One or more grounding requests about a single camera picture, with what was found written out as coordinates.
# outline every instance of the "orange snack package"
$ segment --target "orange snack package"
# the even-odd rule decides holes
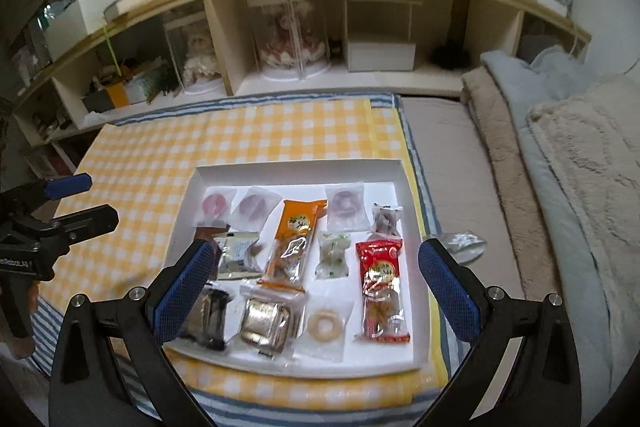
[[[260,283],[302,289],[306,250],[326,200],[285,200],[273,250]]]

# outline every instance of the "light blue blanket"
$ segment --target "light blue blanket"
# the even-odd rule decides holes
[[[562,296],[578,351],[585,425],[612,392],[609,310],[580,222],[527,125],[527,112],[533,105],[581,94],[598,79],[559,46],[542,52],[530,66],[501,51],[482,54],[481,59],[509,105],[524,163],[556,252]]]

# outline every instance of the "beige fluffy blanket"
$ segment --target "beige fluffy blanket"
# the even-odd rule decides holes
[[[462,76],[494,170],[504,217],[528,299],[560,292],[560,279],[540,206],[520,155],[507,103],[486,68]]]
[[[598,267],[615,389],[640,348],[640,85],[623,77],[533,107],[529,126]]]

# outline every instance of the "white cardboard tray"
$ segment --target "white cardboard tray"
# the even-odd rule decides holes
[[[252,185],[268,188],[284,199],[312,201],[326,197],[325,185],[353,182],[365,183],[365,208],[371,220],[373,203],[400,204],[403,207],[400,230],[404,247],[399,256],[402,303],[411,333],[407,344],[378,344],[356,341],[354,336],[362,327],[362,290],[360,264],[355,253],[355,243],[365,241],[368,232],[354,233],[352,245],[346,252],[349,276],[344,279],[316,280],[314,270],[319,262],[317,239],[307,252],[303,285],[309,295],[330,296],[354,302],[353,312],[346,327],[344,360],[327,362],[294,354],[286,364],[252,352],[217,352],[199,346],[187,339],[176,339],[164,344],[179,353],[215,363],[224,367],[267,375],[287,375],[299,378],[359,378],[407,371],[424,366],[429,352],[429,299],[428,286],[418,270],[417,251],[421,238],[409,183],[400,160],[354,159],[309,160],[298,162],[268,162],[207,166],[195,169],[182,200],[175,221],[172,238],[165,259],[170,266],[193,240],[196,210],[207,187],[237,187],[233,208]],[[257,255],[260,267],[264,267],[271,251],[273,237],[282,215],[281,202],[271,213],[260,234]],[[319,219],[316,233],[326,229],[326,217]],[[244,305],[238,295],[241,281],[220,282],[234,300],[226,309],[225,340],[238,332]]]

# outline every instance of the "acrylic display case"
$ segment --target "acrylic display case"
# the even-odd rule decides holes
[[[322,0],[248,0],[247,5],[264,76],[301,80],[331,67]]]
[[[190,14],[163,26],[175,74],[184,92],[224,90],[206,13]]]

